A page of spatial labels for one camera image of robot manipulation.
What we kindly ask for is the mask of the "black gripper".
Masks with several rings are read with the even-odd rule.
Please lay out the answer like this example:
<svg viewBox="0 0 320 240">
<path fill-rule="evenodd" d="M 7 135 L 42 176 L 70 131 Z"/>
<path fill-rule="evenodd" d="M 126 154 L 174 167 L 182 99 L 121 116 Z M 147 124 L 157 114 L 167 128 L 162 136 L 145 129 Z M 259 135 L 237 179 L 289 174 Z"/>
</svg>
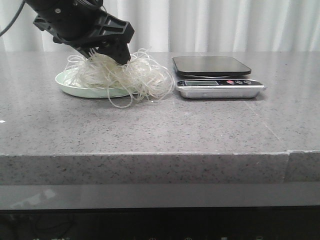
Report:
<svg viewBox="0 0 320 240">
<path fill-rule="evenodd" d="M 86 58 L 90 50 L 106 55 L 118 64 L 131 59 L 128 43 L 134 29 L 102 9 L 101 0 L 27 0 L 37 16 L 34 25 Z"/>
</svg>

